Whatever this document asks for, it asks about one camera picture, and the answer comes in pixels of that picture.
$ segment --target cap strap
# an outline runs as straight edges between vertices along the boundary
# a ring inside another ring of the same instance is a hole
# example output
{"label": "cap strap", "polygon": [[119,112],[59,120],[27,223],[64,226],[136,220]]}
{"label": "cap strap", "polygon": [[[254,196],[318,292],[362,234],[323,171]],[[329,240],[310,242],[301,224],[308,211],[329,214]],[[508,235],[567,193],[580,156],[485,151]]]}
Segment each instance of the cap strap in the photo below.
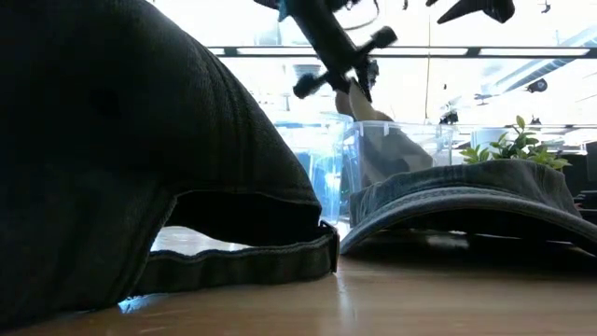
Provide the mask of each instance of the cap strap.
{"label": "cap strap", "polygon": [[336,229],[322,223],[322,235],[308,243],[239,251],[207,250],[195,256],[152,252],[132,295],[227,285],[283,284],[335,272],[340,237]]}

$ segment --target metal arm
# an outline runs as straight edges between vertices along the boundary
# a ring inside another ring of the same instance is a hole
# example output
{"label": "metal arm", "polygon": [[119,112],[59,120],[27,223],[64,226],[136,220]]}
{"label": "metal arm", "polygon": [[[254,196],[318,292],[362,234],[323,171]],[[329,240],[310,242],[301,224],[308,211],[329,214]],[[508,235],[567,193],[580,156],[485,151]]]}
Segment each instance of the metal arm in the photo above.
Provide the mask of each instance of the metal arm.
{"label": "metal arm", "polygon": [[[334,12],[349,2],[356,4],[361,0],[254,1],[280,11],[280,21],[288,16],[292,17],[327,69],[320,77],[301,77],[293,88],[298,98],[313,94],[326,83],[334,90],[348,93],[350,82],[346,73],[354,69],[359,85],[371,102],[368,55],[374,49],[388,47],[396,42],[397,37],[392,28],[383,27],[364,46],[357,48],[354,45],[334,17]],[[426,5],[430,7],[437,1],[427,0]],[[460,0],[437,22],[445,23],[480,10],[494,20],[504,23],[514,15],[514,4],[512,0]]]}

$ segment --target denim cap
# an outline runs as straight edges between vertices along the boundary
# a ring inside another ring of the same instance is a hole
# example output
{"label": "denim cap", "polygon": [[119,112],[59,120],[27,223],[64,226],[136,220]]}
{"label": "denim cap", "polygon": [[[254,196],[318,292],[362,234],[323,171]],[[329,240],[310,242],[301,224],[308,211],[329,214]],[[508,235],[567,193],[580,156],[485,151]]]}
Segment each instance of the denim cap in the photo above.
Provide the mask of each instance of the denim cap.
{"label": "denim cap", "polygon": [[397,174],[350,198],[346,254],[386,230],[463,231],[569,242],[597,254],[597,226],[576,210],[562,173],[522,160]]}

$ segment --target dark gray cap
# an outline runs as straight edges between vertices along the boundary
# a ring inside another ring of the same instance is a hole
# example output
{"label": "dark gray cap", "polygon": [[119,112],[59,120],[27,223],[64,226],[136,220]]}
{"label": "dark gray cap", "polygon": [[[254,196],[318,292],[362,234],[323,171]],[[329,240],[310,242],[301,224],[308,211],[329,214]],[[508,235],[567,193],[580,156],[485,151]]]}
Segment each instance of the dark gray cap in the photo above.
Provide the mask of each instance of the dark gray cap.
{"label": "dark gray cap", "polygon": [[531,161],[397,174],[353,194],[350,215],[341,254],[372,234],[400,229],[570,242],[597,252],[597,226],[576,210],[563,174]]}
{"label": "dark gray cap", "polygon": [[[0,6],[0,328],[330,273],[337,235],[236,77],[142,0]],[[183,256],[163,226],[255,246]]]}

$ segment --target clear plastic container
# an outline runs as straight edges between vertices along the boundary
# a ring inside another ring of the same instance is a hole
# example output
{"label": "clear plastic container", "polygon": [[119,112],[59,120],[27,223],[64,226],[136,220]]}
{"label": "clear plastic container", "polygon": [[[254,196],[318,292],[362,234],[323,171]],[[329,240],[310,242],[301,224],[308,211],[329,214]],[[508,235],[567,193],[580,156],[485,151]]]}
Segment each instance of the clear plastic container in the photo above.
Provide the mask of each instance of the clear plastic container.
{"label": "clear plastic container", "polygon": [[452,134],[446,125],[355,122],[344,136],[340,213],[348,213],[351,193],[391,175],[451,165]]}
{"label": "clear plastic container", "polygon": [[331,225],[340,213],[342,143],[353,119],[338,113],[268,113],[286,144],[297,155],[322,205],[321,218]]}

